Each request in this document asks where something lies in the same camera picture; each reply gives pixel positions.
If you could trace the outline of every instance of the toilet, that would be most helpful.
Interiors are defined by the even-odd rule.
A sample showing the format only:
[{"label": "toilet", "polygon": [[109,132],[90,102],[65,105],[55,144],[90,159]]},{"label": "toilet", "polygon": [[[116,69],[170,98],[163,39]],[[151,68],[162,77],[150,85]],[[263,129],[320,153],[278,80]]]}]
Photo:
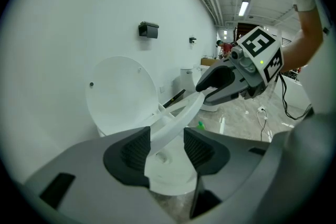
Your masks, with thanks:
[{"label": "toilet", "polygon": [[[204,98],[202,93],[193,93],[165,109],[148,72],[128,57],[101,61],[86,83],[87,106],[100,137],[151,127],[151,150],[144,174],[151,191],[169,196],[189,193],[196,187],[197,173],[184,151],[183,129]],[[176,117],[171,114],[181,108]]]},{"label": "toilet", "polygon": [[[183,97],[187,97],[196,92],[196,85],[209,66],[194,65],[193,67],[186,66],[181,68],[181,87],[185,90]],[[215,88],[209,87],[203,93],[207,96],[209,93],[215,91]],[[201,106],[201,110],[215,112],[218,110],[219,105],[206,105]]]}]

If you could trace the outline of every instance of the person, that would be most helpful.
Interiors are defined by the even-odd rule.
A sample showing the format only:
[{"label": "person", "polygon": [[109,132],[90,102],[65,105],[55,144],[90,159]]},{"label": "person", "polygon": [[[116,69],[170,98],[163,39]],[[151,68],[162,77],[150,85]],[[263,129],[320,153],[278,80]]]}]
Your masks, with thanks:
[{"label": "person", "polygon": [[230,53],[231,49],[233,48],[233,46],[230,43],[224,43],[220,39],[217,40],[216,47],[221,47],[222,52],[223,52],[223,57],[226,57]]},{"label": "person", "polygon": [[281,72],[300,68],[308,63],[323,42],[322,25],[315,0],[293,0],[301,30],[289,46],[283,48]]}]

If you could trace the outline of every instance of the white wall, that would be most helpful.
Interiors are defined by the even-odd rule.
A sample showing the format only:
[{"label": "white wall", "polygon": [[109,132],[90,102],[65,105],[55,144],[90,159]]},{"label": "white wall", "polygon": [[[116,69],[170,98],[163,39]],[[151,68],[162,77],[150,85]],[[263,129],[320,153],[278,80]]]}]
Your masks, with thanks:
[{"label": "white wall", "polygon": [[274,26],[266,26],[268,28],[268,31],[270,34],[272,35],[278,35],[278,30],[280,29],[281,30],[281,37],[282,38],[285,38],[285,39],[289,39],[291,41],[294,40],[294,37],[296,35],[296,33],[294,32],[288,32],[288,31],[285,31],[281,28],[277,28],[277,27],[274,27]]},{"label": "white wall", "polygon": [[[159,24],[158,39],[138,36],[143,20]],[[212,55],[216,42],[199,0],[12,0],[0,36],[1,144],[20,182],[64,149],[97,137],[85,85],[101,60],[137,60],[157,88],[166,87],[164,103],[181,90],[180,67]]]},{"label": "white wall", "polygon": [[231,28],[218,29],[217,37],[224,42],[233,42],[233,31]]}]

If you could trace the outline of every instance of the fluorescent light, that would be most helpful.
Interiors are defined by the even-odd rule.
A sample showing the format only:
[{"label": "fluorescent light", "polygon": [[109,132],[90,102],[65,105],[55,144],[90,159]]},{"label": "fluorescent light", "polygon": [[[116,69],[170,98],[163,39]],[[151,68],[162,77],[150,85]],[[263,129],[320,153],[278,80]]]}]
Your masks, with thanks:
[{"label": "fluorescent light", "polygon": [[240,7],[240,11],[239,11],[239,16],[243,16],[245,13],[245,10],[247,9],[248,6],[248,2],[247,1],[243,1]]}]

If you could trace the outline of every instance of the white cable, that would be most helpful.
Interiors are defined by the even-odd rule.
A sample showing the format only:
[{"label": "white cable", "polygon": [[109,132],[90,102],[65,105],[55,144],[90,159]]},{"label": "white cable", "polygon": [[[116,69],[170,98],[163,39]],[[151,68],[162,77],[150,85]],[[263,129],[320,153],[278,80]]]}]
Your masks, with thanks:
[{"label": "white cable", "polygon": [[260,120],[259,120],[259,117],[258,117],[258,113],[260,113],[260,111],[257,111],[257,119],[258,119],[258,122],[259,122],[259,125],[261,126],[261,128],[263,128],[263,131],[265,132],[265,134],[268,136],[268,138],[271,138],[271,139],[273,139],[273,135],[269,135],[268,134],[268,132],[266,132],[266,130],[265,130],[265,128],[262,126],[262,124],[260,123]]}]

